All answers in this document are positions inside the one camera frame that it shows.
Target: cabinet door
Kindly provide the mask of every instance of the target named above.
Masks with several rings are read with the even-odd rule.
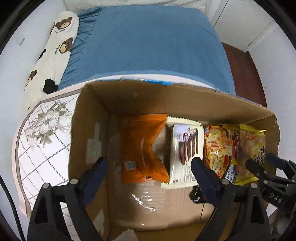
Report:
[[[247,51],[272,18],[253,0],[228,0],[214,29],[221,42]]]

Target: yellow snack bag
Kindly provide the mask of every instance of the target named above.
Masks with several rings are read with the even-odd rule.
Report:
[[[252,158],[260,165],[265,160],[265,135],[266,130],[257,130],[246,124],[240,124],[240,142],[238,158],[238,175],[234,181],[236,185],[245,185],[258,180],[246,167],[247,159]]]

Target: bed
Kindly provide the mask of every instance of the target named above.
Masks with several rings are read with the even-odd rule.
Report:
[[[71,31],[63,31],[71,25]],[[68,182],[71,117],[86,83],[135,78],[164,85],[198,85],[235,95],[224,48],[207,17],[197,9],[129,5],[96,7],[77,15],[64,11],[55,20],[50,39],[36,64],[38,69],[31,71],[25,90],[29,110],[12,148],[20,209],[28,217],[44,182]],[[52,56],[60,53],[63,59],[47,57],[49,49]],[[48,66],[55,66],[55,72]],[[67,207],[62,208],[72,239],[79,240]]]
[[[73,84],[130,74],[184,77],[235,95],[225,50],[202,11],[128,5],[63,11],[31,70],[25,108]]]

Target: red-brown floor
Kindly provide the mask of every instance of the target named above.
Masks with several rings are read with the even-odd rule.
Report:
[[[249,52],[245,53],[228,44],[222,44],[229,61],[237,95],[266,107],[262,83]]]

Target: cardboard box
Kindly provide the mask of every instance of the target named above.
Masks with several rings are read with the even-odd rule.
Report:
[[[163,113],[210,124],[247,123],[266,129],[266,153],[277,154],[279,128],[274,113],[248,100],[183,84],[164,86],[136,80],[92,82],[81,90],[73,115],[69,178],[79,178],[91,168],[92,164],[86,163],[87,146],[89,139],[94,138],[95,126],[100,126],[101,155],[106,157],[107,152],[116,153],[108,151],[108,145],[118,133],[118,116]],[[213,206],[194,204],[189,198],[192,187],[163,191],[152,181],[149,192],[156,200],[156,208],[151,211],[135,198],[136,192],[146,190],[146,184],[119,185],[115,168],[114,163],[109,163],[106,180],[86,207],[92,220],[98,220],[100,214],[103,224],[97,229],[104,240],[108,236],[108,240],[113,240],[127,228],[141,231],[136,232],[139,240],[165,237],[180,240],[184,237],[182,233],[188,237],[186,240],[196,239]]]

